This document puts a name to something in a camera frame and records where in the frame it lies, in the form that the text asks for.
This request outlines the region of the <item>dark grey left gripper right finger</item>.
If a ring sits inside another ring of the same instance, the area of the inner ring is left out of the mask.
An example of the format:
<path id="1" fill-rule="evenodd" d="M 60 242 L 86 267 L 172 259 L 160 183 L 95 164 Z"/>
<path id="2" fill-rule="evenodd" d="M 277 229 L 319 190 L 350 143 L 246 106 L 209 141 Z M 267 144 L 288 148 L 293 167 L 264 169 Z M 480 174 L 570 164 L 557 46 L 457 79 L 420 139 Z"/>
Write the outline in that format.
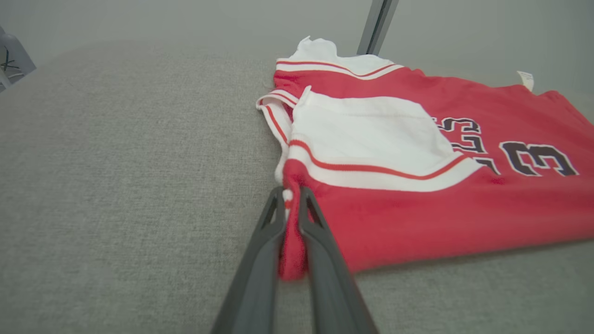
<path id="1" fill-rule="evenodd" d="M 301 187 L 298 228 L 306 246 L 316 334 L 377 334 L 335 237 L 314 196 Z"/>

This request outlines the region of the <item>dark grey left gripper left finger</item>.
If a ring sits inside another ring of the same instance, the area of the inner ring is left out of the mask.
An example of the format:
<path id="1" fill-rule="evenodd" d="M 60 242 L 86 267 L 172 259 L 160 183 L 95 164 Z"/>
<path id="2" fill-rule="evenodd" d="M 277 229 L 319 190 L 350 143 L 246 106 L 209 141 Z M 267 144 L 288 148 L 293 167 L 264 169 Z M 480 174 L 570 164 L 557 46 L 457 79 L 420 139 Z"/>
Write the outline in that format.
<path id="1" fill-rule="evenodd" d="M 273 188 L 261 212 L 211 332 L 271 334 L 280 249 L 286 231 L 284 189 Z"/>

